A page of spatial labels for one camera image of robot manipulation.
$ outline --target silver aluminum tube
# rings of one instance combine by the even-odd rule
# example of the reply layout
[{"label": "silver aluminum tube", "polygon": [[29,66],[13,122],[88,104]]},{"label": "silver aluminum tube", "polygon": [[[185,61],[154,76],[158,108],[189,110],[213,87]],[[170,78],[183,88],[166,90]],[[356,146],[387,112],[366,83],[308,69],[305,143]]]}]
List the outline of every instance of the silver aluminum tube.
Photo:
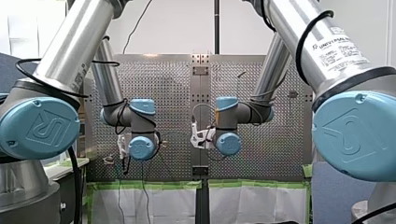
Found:
[{"label": "silver aluminum tube", "polygon": [[[102,40],[94,59],[101,62],[113,61],[113,52],[106,37]],[[121,102],[123,96],[116,67],[111,64],[93,63],[92,72],[102,104],[114,105]]]},{"label": "silver aluminum tube", "polygon": [[268,54],[251,96],[253,101],[270,102],[276,94],[276,85],[285,76],[289,66],[289,50],[283,44],[282,38],[275,33]]},{"label": "silver aluminum tube", "polygon": [[[295,58],[299,39],[306,26],[323,11],[316,0],[265,0],[264,8],[293,58]],[[332,18],[325,18],[317,23],[305,40],[302,68],[305,78],[317,96],[349,77],[373,69],[363,56],[358,60],[359,63],[352,63],[352,65],[348,62],[349,64],[335,69],[333,67],[331,71],[330,66],[326,67],[322,64],[318,48],[323,47],[321,45],[325,42],[321,41],[332,41],[340,35],[346,36],[344,31],[333,23]],[[352,42],[347,43],[361,55]]]},{"label": "silver aluminum tube", "polygon": [[77,0],[34,75],[56,88],[79,92],[113,14],[107,0]]}]

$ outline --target perforated metal panel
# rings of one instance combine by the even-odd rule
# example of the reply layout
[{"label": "perforated metal panel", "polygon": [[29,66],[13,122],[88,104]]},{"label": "perforated metal panel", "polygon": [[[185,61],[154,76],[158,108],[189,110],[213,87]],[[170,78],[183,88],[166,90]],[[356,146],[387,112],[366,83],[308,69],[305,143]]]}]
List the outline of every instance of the perforated metal panel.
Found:
[{"label": "perforated metal panel", "polygon": [[[197,104],[197,96],[210,96],[214,105],[218,96],[237,95],[248,100],[254,90],[261,71],[263,56],[210,56],[206,58],[210,66],[208,76],[192,73],[191,55],[119,55],[118,68],[120,84],[124,96],[132,98],[152,98],[157,107],[156,121],[167,148],[162,148],[149,166],[146,162],[148,179],[184,180],[192,179],[193,164],[209,165],[210,178],[254,178],[277,180],[301,180],[302,165],[311,158],[311,91],[300,81],[292,65],[287,78],[277,93],[274,120],[261,127],[239,125],[242,136],[242,150],[239,155],[224,161],[201,160],[196,156],[199,149],[191,149],[191,107]],[[246,72],[238,80],[237,76]],[[95,151],[95,159],[88,169],[89,181],[104,181],[115,178],[141,178],[141,163],[131,161],[130,173],[121,173],[117,136],[114,128],[103,124],[99,119],[102,108],[94,83],[85,92],[91,99],[86,101],[88,123],[88,148]],[[298,93],[297,98],[289,98],[290,91]],[[202,116],[200,123],[208,123]],[[104,165],[102,158],[113,155],[113,165]],[[212,149],[210,155],[220,158]]]},{"label": "perforated metal panel", "polygon": [[[237,56],[211,57],[211,102],[215,106],[219,96],[238,96],[248,101],[261,71],[262,60]],[[246,72],[238,80],[237,76]],[[290,92],[297,91],[297,98]],[[275,118],[261,127],[238,125],[242,138],[240,154],[224,161],[210,161],[211,178],[259,178],[294,180],[303,177],[302,164],[309,161],[310,118],[305,110],[311,103],[309,89],[300,80],[294,64],[287,72],[285,82],[277,92]],[[217,151],[210,155],[219,158]]]},{"label": "perforated metal panel", "polygon": [[[157,109],[157,130],[163,140],[169,142],[153,161],[145,162],[145,175],[153,180],[190,180],[190,57],[122,55],[116,60],[121,63],[118,75],[124,97],[153,99]],[[130,173],[127,176],[122,174],[117,136],[113,127],[100,121],[101,108],[99,93],[93,84],[92,135],[96,159],[89,166],[90,181],[140,179],[139,161],[131,160]],[[109,155],[116,158],[114,165],[104,164],[103,158]]]}]

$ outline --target blue joint cap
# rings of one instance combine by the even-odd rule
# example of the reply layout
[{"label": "blue joint cap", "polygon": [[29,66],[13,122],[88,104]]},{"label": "blue joint cap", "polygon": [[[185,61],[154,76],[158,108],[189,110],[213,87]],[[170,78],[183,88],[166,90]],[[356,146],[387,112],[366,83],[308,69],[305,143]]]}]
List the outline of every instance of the blue joint cap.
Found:
[{"label": "blue joint cap", "polygon": [[235,133],[224,133],[219,137],[216,146],[224,156],[235,155],[241,150],[241,137]]},{"label": "blue joint cap", "polygon": [[218,111],[230,109],[238,105],[238,98],[234,96],[220,96],[216,99],[216,108]]},{"label": "blue joint cap", "polygon": [[265,122],[269,122],[274,118],[275,115],[275,110],[273,107],[270,108],[270,115],[268,116],[268,119]]},{"label": "blue joint cap", "polygon": [[129,143],[129,154],[137,161],[146,161],[154,153],[154,144],[144,136],[137,136]]},{"label": "blue joint cap", "polygon": [[151,99],[133,99],[131,101],[131,108],[133,111],[145,115],[155,115],[155,105]]},{"label": "blue joint cap", "polygon": [[66,151],[79,134],[76,110],[53,97],[14,105],[0,118],[0,150],[21,160],[44,160]]},{"label": "blue joint cap", "polygon": [[396,98],[347,91],[328,99],[314,116],[312,134],[323,158],[346,175],[396,181]]},{"label": "blue joint cap", "polygon": [[100,111],[100,117],[99,117],[99,119],[100,119],[104,124],[110,125],[110,124],[106,121],[106,119],[105,119],[105,110],[104,110],[103,108],[102,108],[101,111]]}]

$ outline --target label sticker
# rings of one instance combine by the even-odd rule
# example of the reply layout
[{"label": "label sticker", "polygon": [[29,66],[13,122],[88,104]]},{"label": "label sticker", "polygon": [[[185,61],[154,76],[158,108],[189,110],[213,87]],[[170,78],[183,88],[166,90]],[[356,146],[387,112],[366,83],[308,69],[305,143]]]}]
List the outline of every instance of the label sticker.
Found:
[{"label": "label sticker", "polygon": [[340,27],[332,27],[332,28],[330,28],[330,29],[332,29],[332,32],[335,34],[335,35],[344,35],[346,32],[343,30],[343,29],[341,29]]},{"label": "label sticker", "polygon": [[347,35],[332,35],[312,45],[315,60],[322,70],[338,75],[350,64],[369,63]]}]

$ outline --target ur logo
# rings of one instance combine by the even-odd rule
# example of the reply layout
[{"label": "ur logo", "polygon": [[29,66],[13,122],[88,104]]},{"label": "ur logo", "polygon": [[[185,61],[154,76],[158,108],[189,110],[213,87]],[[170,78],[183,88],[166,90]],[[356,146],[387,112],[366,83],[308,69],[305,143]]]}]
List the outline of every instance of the ur logo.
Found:
[{"label": "ur logo", "polygon": [[70,119],[39,110],[35,121],[26,135],[26,139],[48,146],[58,147],[70,126]]},{"label": "ur logo", "polygon": [[346,155],[343,160],[348,162],[387,148],[380,136],[368,127],[370,125],[360,118],[359,110],[352,109],[325,124],[323,133],[334,150]]}]

